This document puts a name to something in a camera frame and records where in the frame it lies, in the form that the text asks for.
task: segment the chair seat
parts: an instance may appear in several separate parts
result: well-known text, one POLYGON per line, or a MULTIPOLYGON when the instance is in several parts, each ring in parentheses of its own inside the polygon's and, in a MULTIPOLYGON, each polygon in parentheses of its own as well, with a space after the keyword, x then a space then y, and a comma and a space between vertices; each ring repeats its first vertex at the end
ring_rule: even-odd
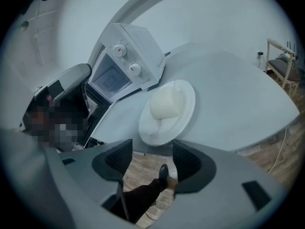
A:
MULTIPOLYGON (((274 67, 283 77, 285 77, 288 64, 286 64, 282 60, 269 60, 268 63, 271 64, 271 66, 274 67)), ((299 82, 301 80, 298 73, 293 71, 292 69, 290 70, 287 79, 292 82, 299 82)))

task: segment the white plate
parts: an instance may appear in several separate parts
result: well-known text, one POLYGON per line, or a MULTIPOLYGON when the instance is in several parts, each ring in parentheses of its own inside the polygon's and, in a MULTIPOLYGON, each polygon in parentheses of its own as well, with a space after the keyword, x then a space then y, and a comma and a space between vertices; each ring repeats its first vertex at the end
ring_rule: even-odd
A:
POLYGON ((161 88, 167 86, 174 86, 182 93, 182 114, 170 119, 155 120, 152 117, 149 100, 141 113, 139 133, 142 141, 150 146, 161 146, 174 140, 185 129, 194 112, 195 92, 191 84, 187 81, 175 80, 161 88))

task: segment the white dial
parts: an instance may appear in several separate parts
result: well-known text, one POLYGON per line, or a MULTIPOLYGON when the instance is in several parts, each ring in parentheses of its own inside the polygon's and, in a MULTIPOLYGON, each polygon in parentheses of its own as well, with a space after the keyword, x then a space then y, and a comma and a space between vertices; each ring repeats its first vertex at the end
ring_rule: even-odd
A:
POLYGON ((142 67, 138 63, 133 63, 128 71, 132 76, 138 76, 142 72, 142 67))
POLYGON ((124 57, 127 53, 127 48, 123 44, 118 44, 113 48, 113 54, 117 58, 124 57))

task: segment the black shoe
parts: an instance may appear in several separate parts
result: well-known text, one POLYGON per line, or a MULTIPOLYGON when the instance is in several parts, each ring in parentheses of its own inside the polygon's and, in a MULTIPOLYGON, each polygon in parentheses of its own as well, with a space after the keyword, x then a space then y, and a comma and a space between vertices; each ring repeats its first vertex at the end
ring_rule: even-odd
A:
POLYGON ((167 189, 167 177, 169 175, 169 172, 168 172, 168 167, 166 164, 163 164, 160 168, 160 171, 159 171, 159 180, 161 181, 161 184, 163 186, 163 190, 167 189))

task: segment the floor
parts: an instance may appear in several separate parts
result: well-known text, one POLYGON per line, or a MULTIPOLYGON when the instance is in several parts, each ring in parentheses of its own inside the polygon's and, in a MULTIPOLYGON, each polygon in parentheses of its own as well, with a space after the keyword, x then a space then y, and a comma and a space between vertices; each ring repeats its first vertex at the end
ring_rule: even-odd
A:
MULTIPOLYGON (((275 179, 291 188, 297 177, 299 168, 303 162, 305 132, 305 90, 298 88, 292 98, 293 102, 300 111, 299 117, 287 127, 286 138, 278 161, 271 171, 275 179)), ((265 171, 269 171, 273 166, 278 151, 285 136, 285 128, 276 135, 260 142, 257 145, 235 151, 238 155, 244 156, 259 165, 265 171)), ((158 177, 159 169, 162 164, 167 164, 170 176, 177 178, 177 171, 172 160, 148 155, 133 154, 132 162, 123 178, 124 190, 130 191, 140 185, 148 185, 154 178, 158 177)), ((138 221, 140 228, 146 228, 153 224, 159 216, 167 210, 173 202, 173 190, 163 191, 156 204, 151 206, 146 214, 138 221)))

